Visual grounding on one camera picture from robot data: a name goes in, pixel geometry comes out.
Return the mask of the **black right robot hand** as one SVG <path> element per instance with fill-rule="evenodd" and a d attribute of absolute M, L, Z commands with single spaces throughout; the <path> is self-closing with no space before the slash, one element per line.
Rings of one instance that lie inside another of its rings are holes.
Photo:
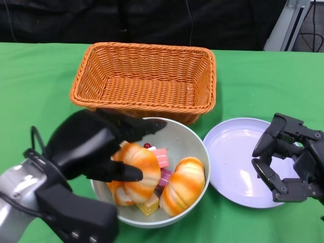
<path fill-rule="evenodd" d="M 323 202 L 323 131 L 275 113 L 252 156 L 252 165 L 272 192 L 274 202 L 301 203 L 309 197 Z M 298 177 L 281 179 L 270 167 L 273 157 L 291 158 Z"/>

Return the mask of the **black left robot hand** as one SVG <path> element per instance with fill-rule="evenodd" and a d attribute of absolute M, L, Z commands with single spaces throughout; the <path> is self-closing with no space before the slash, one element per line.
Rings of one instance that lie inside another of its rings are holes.
<path fill-rule="evenodd" d="M 46 145 L 47 157 L 67 180 L 85 175 L 102 182 L 141 181 L 143 169 L 111 157 L 121 150 L 122 142 L 141 141 L 166 125 L 160 118 L 136 118 L 113 109 L 83 109 L 55 130 Z"/>

